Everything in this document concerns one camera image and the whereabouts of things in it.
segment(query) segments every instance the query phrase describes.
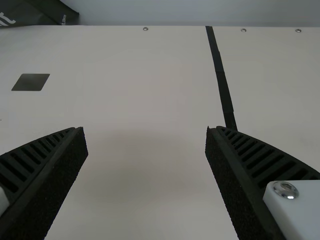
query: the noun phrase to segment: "white wall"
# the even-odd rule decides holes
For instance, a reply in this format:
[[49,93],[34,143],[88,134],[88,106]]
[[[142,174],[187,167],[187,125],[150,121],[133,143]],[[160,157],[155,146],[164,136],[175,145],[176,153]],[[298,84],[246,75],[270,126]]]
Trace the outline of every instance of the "white wall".
[[320,26],[319,0],[62,0],[83,25]]

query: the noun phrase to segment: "black foam pad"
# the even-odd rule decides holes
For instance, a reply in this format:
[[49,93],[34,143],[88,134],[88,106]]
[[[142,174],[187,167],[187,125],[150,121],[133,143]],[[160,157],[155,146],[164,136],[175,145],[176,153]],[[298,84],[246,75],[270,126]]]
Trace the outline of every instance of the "black foam pad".
[[285,240],[263,202],[269,182],[320,179],[289,154],[221,126],[207,129],[205,155],[240,240]]
[[33,161],[33,170],[29,169],[31,172],[19,185],[15,183],[17,188],[8,189],[8,184],[0,180],[6,193],[15,190],[11,192],[9,208],[0,217],[0,239],[42,240],[88,156],[83,128],[69,128],[37,139],[2,155],[0,163],[15,161],[12,154],[27,164]]

